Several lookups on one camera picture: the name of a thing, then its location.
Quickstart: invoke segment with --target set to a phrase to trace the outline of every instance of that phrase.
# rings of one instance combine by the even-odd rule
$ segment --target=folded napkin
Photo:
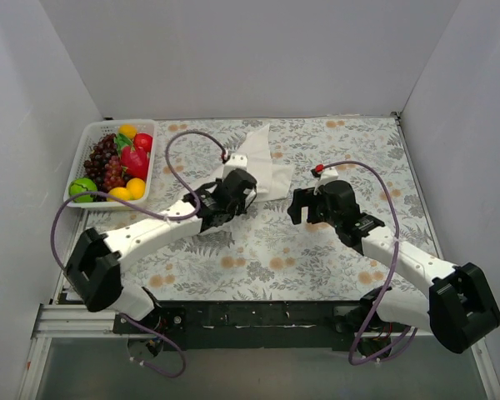
[[[288,195],[294,166],[273,164],[268,148],[268,129],[270,124],[261,129],[250,132],[237,154],[247,156],[247,171],[257,179],[257,196],[255,202],[278,200]],[[190,184],[191,188],[198,189],[204,183],[212,182],[223,175],[223,166],[218,167],[209,177],[200,178]]]

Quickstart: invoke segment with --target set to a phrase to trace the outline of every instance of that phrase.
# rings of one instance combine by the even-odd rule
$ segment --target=green lime
[[[82,192],[96,192],[97,190],[98,189],[95,182],[93,182],[88,177],[80,177],[79,179],[71,182],[70,186],[68,187],[68,195],[74,196],[75,194],[79,194]],[[91,203],[93,201],[94,198],[90,194],[74,199],[75,203]]]

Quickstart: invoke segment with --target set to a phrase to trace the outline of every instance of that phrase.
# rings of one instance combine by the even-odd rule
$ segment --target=yellow fruit
[[[125,123],[118,129],[118,132],[124,135],[128,139],[133,139],[135,138],[135,135],[137,135],[137,128],[134,127],[133,125]]]
[[[126,200],[129,202],[130,200],[133,200],[133,196],[130,193],[129,190],[127,190],[125,187],[114,187],[109,191],[109,194],[112,196],[115,196],[116,198],[120,198],[121,200]],[[115,200],[108,198],[107,199],[109,202],[114,202]]]
[[[132,194],[135,200],[138,200],[142,196],[144,196],[144,191],[147,188],[147,184],[138,177],[130,179],[127,182],[126,189]]]

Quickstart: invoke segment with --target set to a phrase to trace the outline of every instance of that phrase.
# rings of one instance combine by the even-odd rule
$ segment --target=floral tablecloth
[[[379,171],[392,194],[404,239],[436,250],[398,129],[390,117],[323,117],[267,120],[159,122],[157,157],[147,207],[161,211],[182,190],[168,171],[164,146],[175,133],[200,129],[236,150],[246,133],[270,123],[275,163],[296,167],[289,197],[251,206],[224,231],[189,237],[160,248],[123,275],[162,300],[324,300],[358,299],[383,283],[388,270],[344,247],[325,223],[293,226],[286,210],[294,188],[313,186],[310,168],[319,163],[358,160]],[[218,148],[186,136],[172,150],[173,164],[189,182],[218,165]],[[337,167],[356,191],[364,211],[392,226],[387,201],[370,172]],[[138,212],[91,212],[87,226],[121,228],[143,218]],[[396,276],[393,286],[415,291]]]

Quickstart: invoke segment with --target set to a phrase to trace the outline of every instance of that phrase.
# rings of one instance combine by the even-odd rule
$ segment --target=plastic fruit basket
[[[144,203],[150,193],[150,184],[152,182],[153,174],[153,160],[156,155],[156,142],[158,135],[158,125],[152,119],[125,119],[120,121],[102,121],[94,122],[85,127],[82,133],[82,138],[77,147],[76,156],[74,156],[74,161],[72,162],[72,168],[68,174],[67,186],[65,187],[65,194],[63,195],[63,201],[67,200],[70,196],[68,195],[68,187],[71,182],[78,178],[83,178],[85,176],[85,168],[83,167],[83,162],[89,158],[89,155],[93,151],[93,146],[98,143],[98,141],[104,136],[111,133],[118,133],[118,129],[121,125],[125,123],[133,125],[137,128],[138,132],[147,133],[152,136],[152,151],[150,152],[150,163],[148,164],[148,175],[146,181],[146,190],[144,195],[138,200],[132,200],[132,204]],[[68,204],[72,208],[86,208],[91,210],[116,210],[116,209],[128,209],[128,207],[123,206],[120,202],[70,202]]]

